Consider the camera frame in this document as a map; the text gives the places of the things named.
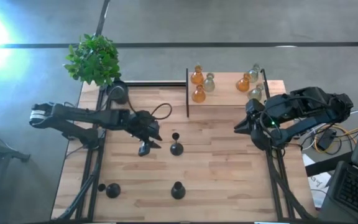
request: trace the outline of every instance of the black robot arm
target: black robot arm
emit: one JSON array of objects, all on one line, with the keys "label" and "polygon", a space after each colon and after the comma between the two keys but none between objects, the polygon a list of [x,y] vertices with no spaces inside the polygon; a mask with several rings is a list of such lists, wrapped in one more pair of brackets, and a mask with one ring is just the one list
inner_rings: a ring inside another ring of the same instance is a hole
[{"label": "black robot arm", "polygon": [[143,141],[139,148],[139,156],[147,155],[150,148],[160,147],[150,141],[149,137],[162,140],[159,135],[158,122],[148,111],[138,111],[131,114],[127,109],[94,111],[55,103],[44,103],[32,107],[30,125],[35,128],[54,128],[61,131],[66,138],[70,136],[78,138],[87,148],[98,147],[97,129],[85,129],[68,120],[92,123],[113,131],[127,131]]},{"label": "black robot arm", "polygon": [[[325,93],[318,87],[308,87],[269,98],[265,106],[257,100],[246,104],[247,117],[234,127],[235,133],[251,135],[261,150],[282,147],[292,137],[322,123],[340,123],[349,115],[353,103],[346,94]],[[280,124],[305,118],[287,129]]]}]

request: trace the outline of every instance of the gray floor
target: gray floor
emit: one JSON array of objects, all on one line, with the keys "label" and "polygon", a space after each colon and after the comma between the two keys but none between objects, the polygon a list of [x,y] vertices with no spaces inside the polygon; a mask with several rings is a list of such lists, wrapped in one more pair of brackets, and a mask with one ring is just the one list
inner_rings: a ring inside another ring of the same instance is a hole
[{"label": "gray floor", "polygon": [[[103,0],[0,0],[5,43],[77,42],[96,31]],[[112,0],[103,35],[116,42],[358,41],[356,0]],[[31,154],[12,161],[0,193],[6,223],[49,219],[67,140],[28,125],[30,107],[76,103],[81,83],[66,73],[67,49],[0,50],[0,137]],[[240,72],[259,62],[288,91],[320,86],[347,93],[358,109],[358,47],[119,49],[125,80],[183,80],[185,68]],[[358,127],[358,114],[344,126]],[[316,160],[321,154],[309,151]]]}]

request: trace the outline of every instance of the orange pawn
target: orange pawn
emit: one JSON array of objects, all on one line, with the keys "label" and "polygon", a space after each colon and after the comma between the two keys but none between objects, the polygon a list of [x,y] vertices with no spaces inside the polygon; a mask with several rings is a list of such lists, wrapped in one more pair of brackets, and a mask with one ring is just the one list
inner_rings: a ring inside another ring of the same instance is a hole
[{"label": "orange pawn", "polygon": [[194,69],[195,69],[195,72],[191,75],[191,82],[196,85],[203,84],[204,76],[201,73],[203,68],[201,67],[201,65],[196,65],[196,67]]},{"label": "orange pawn", "polygon": [[249,73],[244,73],[244,77],[241,78],[237,83],[236,87],[239,91],[245,92],[249,90],[249,80],[251,79],[251,75]]},{"label": "orange pawn", "polygon": [[196,91],[192,94],[191,98],[196,103],[202,103],[205,100],[205,92],[202,85],[196,87]]}]

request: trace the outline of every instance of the black cable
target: black cable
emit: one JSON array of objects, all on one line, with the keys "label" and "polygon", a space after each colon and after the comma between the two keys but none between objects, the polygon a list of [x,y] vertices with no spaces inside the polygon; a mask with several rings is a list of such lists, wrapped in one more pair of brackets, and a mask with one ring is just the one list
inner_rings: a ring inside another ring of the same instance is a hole
[{"label": "black cable", "polygon": [[333,156],[333,155],[339,153],[339,151],[341,150],[341,148],[342,148],[342,140],[339,139],[339,147],[338,147],[338,149],[336,149],[335,152],[327,152],[327,151],[325,151],[325,153],[328,154],[328,155]]},{"label": "black cable", "polygon": [[63,106],[66,106],[66,105],[76,108],[76,106],[74,106],[74,104],[67,102],[67,101],[63,103]]},{"label": "black cable", "polygon": [[[134,109],[134,107],[132,106],[129,97],[128,97],[128,105],[129,105],[129,108],[130,108],[134,113],[137,113],[136,110]],[[160,107],[165,106],[165,105],[167,105],[167,106],[170,107],[169,113],[168,113],[166,116],[162,117],[162,118],[155,118],[155,119],[157,119],[157,120],[167,119],[169,116],[171,116],[171,114],[172,114],[172,109],[173,109],[173,108],[172,108],[172,105],[171,105],[170,103],[162,103],[162,104],[158,105],[158,106],[153,110],[153,112],[151,112],[151,115],[153,116],[153,114],[154,114]]]},{"label": "black cable", "polygon": [[129,105],[129,108],[134,112],[134,113],[137,113],[136,110],[134,109],[134,107],[132,106],[131,104],[131,101],[129,99],[129,96],[128,96],[128,105]]},{"label": "black cable", "polygon": [[353,151],[353,143],[352,143],[351,138],[349,137],[349,135],[347,136],[347,139],[348,139],[348,141],[349,141],[349,145],[350,145],[350,147],[351,147],[351,151]]},{"label": "black cable", "polygon": [[107,95],[107,100],[100,106],[100,109],[98,109],[98,110],[96,110],[96,111],[93,111],[93,112],[90,112],[90,113],[88,113],[88,114],[94,114],[94,113],[97,113],[97,112],[103,110],[103,108],[107,105],[107,102],[108,102],[109,100],[113,100],[113,99],[110,99],[111,93],[112,93],[115,89],[119,89],[119,88],[122,89],[122,90],[124,91],[124,94],[125,94],[125,90],[124,90],[123,87],[121,87],[121,86],[114,86],[114,87],[110,90],[109,94],[107,94],[107,88],[104,89],[104,93]]},{"label": "black cable", "polygon": [[[275,139],[281,139],[283,137],[283,133],[281,132],[281,129],[277,126],[276,122],[273,120],[273,118],[266,113],[266,116],[268,118],[270,118],[270,120],[273,122],[274,126],[276,127],[276,130],[278,130],[278,133],[280,134],[279,137],[276,137]],[[263,122],[261,122],[260,120],[260,125],[262,127],[262,129],[271,137],[271,138],[274,138],[272,136],[272,133],[266,128],[265,124]]]},{"label": "black cable", "polygon": [[331,123],[327,128],[324,128],[324,129],[322,129],[322,130],[320,130],[320,131],[318,131],[318,132],[316,132],[316,133],[310,134],[308,137],[306,137],[306,138],[303,140],[303,142],[302,142],[300,145],[303,146],[303,144],[304,144],[309,138],[312,138],[312,137],[314,138],[314,136],[315,136],[316,134],[325,132],[327,129],[329,129],[330,127],[332,127],[334,124],[335,124],[335,123]]},{"label": "black cable", "polygon": [[299,144],[295,144],[295,143],[287,143],[287,145],[293,145],[293,146],[298,146],[301,151],[303,150],[303,146],[302,145],[299,145]]},{"label": "black cable", "polygon": [[358,137],[358,131],[356,131],[356,132],[354,132],[354,133],[349,133],[349,134],[347,134],[347,135],[343,135],[343,136],[336,136],[336,137],[334,137],[334,138],[341,138],[341,137],[346,137],[346,136],[351,136],[351,138],[350,137],[348,137],[348,139],[346,139],[346,140],[342,140],[343,142],[345,142],[345,141],[351,141],[351,140],[353,140],[353,139],[355,139],[356,137]]},{"label": "black cable", "polygon": [[331,196],[328,195],[325,191],[319,190],[319,189],[310,189],[310,190],[314,190],[314,191],[318,191],[318,192],[324,193],[324,194],[327,196],[327,198],[328,198],[332,203],[334,203],[334,204],[335,204],[338,208],[340,208],[343,212],[345,212],[346,214],[350,215],[350,216],[358,223],[358,219],[357,219],[354,215],[352,215],[351,213],[349,213],[348,211],[346,211],[345,209],[343,209],[340,205],[338,205],[338,203],[337,203],[333,198],[331,198]]},{"label": "black cable", "polygon": [[162,104],[158,105],[158,106],[153,110],[153,112],[151,113],[151,115],[153,116],[153,114],[154,114],[160,107],[165,106],[165,105],[167,105],[167,106],[170,107],[170,111],[169,111],[168,115],[166,115],[166,116],[164,116],[164,117],[162,117],[162,118],[155,118],[155,119],[167,119],[169,116],[171,116],[171,114],[172,114],[172,105],[169,104],[169,103],[162,103]]},{"label": "black cable", "polygon": [[281,148],[280,151],[284,151],[283,154],[282,154],[282,157],[284,158],[284,156],[285,156],[285,148]]},{"label": "black cable", "polygon": [[86,147],[86,145],[83,145],[83,146],[79,147],[78,149],[75,149],[75,150],[69,152],[69,153],[66,155],[65,159],[67,159],[67,157],[68,157],[69,155],[71,155],[71,154],[73,154],[74,152],[76,152],[76,151],[78,151],[78,150],[80,150],[80,149],[83,149],[83,148],[85,148],[85,147]]}]

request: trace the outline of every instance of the black pawn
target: black pawn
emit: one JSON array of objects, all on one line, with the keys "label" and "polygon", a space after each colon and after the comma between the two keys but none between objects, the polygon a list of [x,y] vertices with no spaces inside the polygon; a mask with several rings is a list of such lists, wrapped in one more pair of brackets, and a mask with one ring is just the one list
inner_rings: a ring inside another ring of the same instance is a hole
[{"label": "black pawn", "polygon": [[175,143],[171,145],[171,153],[174,156],[180,156],[183,153],[183,146],[182,144],[178,143],[179,134],[173,133],[172,138],[175,140]]},{"label": "black pawn", "polygon": [[106,189],[106,184],[99,184],[98,185],[98,191],[102,192]]},{"label": "black pawn", "polygon": [[106,195],[109,198],[116,198],[121,193],[121,188],[118,184],[112,183],[106,188]]},{"label": "black pawn", "polygon": [[174,199],[182,199],[186,194],[186,189],[183,184],[176,181],[171,189],[171,195]]}]

